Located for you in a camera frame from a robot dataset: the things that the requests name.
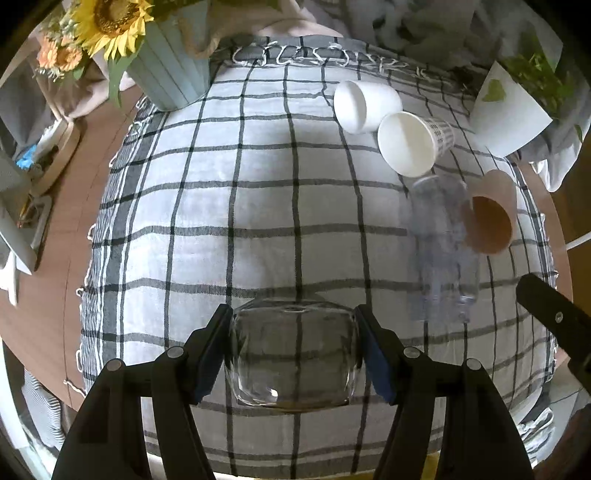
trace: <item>flower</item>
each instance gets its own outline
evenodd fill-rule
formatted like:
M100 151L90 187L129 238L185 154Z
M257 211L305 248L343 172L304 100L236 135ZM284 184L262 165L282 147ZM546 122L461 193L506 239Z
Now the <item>flower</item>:
M42 69L53 68L57 61L57 44L49 38L43 37L37 60Z
M71 35L64 35L61 38L61 46L65 47L66 45L69 45L70 43L74 43L74 37L72 37Z
M72 13L76 37L92 57L105 48L105 60L119 52L135 52L135 42L145 35L145 23L154 20L147 0L80 0Z
M57 66L63 72L74 70L82 60L82 49L77 45L68 45L57 52Z

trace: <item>black bracket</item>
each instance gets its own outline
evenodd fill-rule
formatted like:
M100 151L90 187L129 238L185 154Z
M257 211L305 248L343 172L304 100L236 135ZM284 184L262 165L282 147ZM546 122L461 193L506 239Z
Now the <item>black bracket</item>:
M154 362L107 362L66 438L53 479L77 480L81 472L85 480L150 479L140 398L152 397L167 478L215 480L190 405L211 392L231 318L232 309L220 305L205 328ZM420 480L437 397L447 398L437 479L533 479L511 415L480 362L443 364L405 348L365 305L355 309L355 318L374 388L398 406L376 480Z

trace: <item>clear glass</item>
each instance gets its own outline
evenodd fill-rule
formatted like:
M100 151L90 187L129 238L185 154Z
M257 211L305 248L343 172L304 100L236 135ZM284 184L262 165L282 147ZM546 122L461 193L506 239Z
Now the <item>clear glass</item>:
M323 300L253 300L234 312L226 370L241 404L335 407L353 395L358 349L350 309Z
M479 290L479 258L467 232L472 201L464 182L433 175L410 187L409 294L413 320L468 322Z

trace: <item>white plant pot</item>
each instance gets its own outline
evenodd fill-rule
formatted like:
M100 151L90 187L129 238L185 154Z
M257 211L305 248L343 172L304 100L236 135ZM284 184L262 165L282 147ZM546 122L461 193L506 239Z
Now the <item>white plant pot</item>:
M492 79L503 85L506 97L484 102ZM491 67L470 114L470 126L496 157L506 157L542 133L552 119L497 62Z

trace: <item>chair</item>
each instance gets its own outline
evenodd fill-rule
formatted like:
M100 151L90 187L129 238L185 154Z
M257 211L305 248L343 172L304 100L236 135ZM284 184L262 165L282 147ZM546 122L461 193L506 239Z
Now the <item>chair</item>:
M16 220L27 203L30 189L28 177L0 152L0 237L4 240L0 241L0 249L9 249L7 263L0 270L0 289L8 290L8 298L14 306L17 305L17 271L29 275L35 271L35 250L41 244L51 209L48 196L34 199L33 207L40 211L37 224L31 229L19 229Z

